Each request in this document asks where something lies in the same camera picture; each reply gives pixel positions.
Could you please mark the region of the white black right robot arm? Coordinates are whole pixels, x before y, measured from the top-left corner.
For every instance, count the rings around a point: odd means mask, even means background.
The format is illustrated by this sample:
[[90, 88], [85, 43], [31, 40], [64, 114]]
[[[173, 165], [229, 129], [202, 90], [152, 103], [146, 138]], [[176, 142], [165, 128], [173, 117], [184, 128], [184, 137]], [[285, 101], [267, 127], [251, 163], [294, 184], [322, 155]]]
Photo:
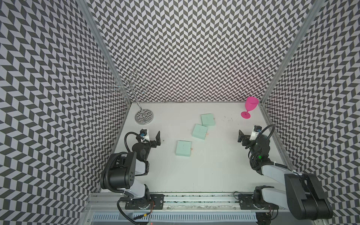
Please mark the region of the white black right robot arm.
[[333, 209], [317, 176], [298, 173], [288, 166], [269, 158], [270, 136], [263, 134], [261, 126], [255, 126], [251, 135], [239, 131], [238, 142], [249, 150], [251, 169], [269, 177], [285, 187], [278, 190], [273, 186], [257, 186], [252, 195], [253, 206], [257, 209], [288, 209], [298, 220], [330, 219]]

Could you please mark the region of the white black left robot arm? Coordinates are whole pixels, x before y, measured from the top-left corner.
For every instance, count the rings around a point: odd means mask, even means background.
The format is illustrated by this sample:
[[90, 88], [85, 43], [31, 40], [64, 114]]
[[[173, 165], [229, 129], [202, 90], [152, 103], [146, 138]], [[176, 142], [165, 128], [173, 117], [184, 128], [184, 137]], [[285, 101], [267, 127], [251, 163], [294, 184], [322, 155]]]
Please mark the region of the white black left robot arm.
[[128, 132], [124, 136], [125, 151], [114, 153], [105, 165], [100, 177], [102, 190], [121, 194], [120, 201], [126, 210], [162, 210], [163, 194], [151, 194], [148, 186], [137, 177], [150, 171], [148, 157], [153, 148], [161, 145], [161, 133], [155, 140], [149, 138], [149, 131]]

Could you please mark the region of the mint green drawer jewelry box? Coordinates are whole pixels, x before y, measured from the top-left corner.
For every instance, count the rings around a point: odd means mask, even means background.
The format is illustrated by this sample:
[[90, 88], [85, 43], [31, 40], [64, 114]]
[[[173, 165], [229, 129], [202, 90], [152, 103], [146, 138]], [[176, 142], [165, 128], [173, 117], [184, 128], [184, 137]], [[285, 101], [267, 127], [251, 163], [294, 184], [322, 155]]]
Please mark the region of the mint green drawer jewelry box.
[[201, 121], [203, 126], [215, 126], [215, 119], [212, 113], [201, 114]]

